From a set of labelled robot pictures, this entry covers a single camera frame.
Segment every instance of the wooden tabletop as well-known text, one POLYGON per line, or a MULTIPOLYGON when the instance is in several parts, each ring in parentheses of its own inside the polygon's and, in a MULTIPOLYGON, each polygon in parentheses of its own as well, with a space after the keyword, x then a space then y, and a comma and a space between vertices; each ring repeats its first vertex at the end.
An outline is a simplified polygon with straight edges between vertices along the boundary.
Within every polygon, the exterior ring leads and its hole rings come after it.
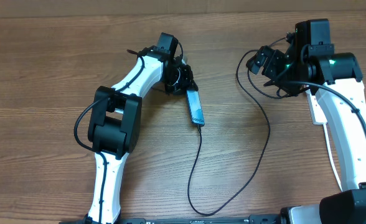
MULTIPOLYGON (((75 120, 100 85, 131 70, 135 56, 126 49, 154 45, 161 32, 182 42, 200 89, 206 125, 192 201, 202 212, 215 210, 252 175, 268 130, 237 85, 239 59, 295 23, 319 18, 330 20, 336 52, 356 55, 366 94, 366 11, 0 19, 0 223, 57 223, 88 212, 95 160, 75 142, 75 120)), ((336 194, 322 127, 312 124, 306 97, 261 96, 244 66, 240 78, 269 116, 271 137, 255 178, 216 216, 278 213, 336 194)), ((79 129, 84 140, 88 120, 79 129)), ((122 217, 198 217, 186 191, 198 144, 185 97, 150 91, 123 174, 122 217)))

